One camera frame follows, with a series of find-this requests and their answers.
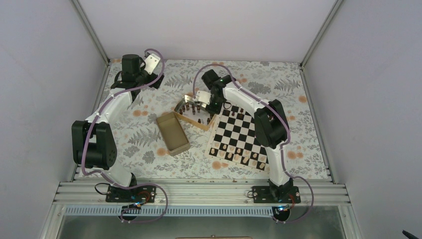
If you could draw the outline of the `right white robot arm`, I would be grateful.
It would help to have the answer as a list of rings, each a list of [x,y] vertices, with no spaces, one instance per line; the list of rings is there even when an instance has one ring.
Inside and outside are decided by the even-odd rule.
[[[201,76],[210,91],[205,110],[211,114],[219,114],[224,103],[229,102],[249,113],[254,119],[255,138],[265,148],[270,168],[270,198],[283,202],[289,195],[288,176],[284,165],[284,146],[290,142],[291,133],[284,108],[279,100],[265,100],[236,83],[231,75],[219,77],[214,70]]]

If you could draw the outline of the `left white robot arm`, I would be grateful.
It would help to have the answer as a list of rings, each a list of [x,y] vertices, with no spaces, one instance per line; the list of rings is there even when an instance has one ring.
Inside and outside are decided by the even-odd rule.
[[[119,188],[118,194],[127,202],[137,198],[139,189],[134,174],[117,161],[113,127],[142,89],[159,88],[164,71],[154,73],[158,65],[165,67],[162,54],[154,49],[145,50],[144,57],[123,55],[108,96],[89,117],[75,121],[71,127],[73,159],[81,173],[101,175]]]

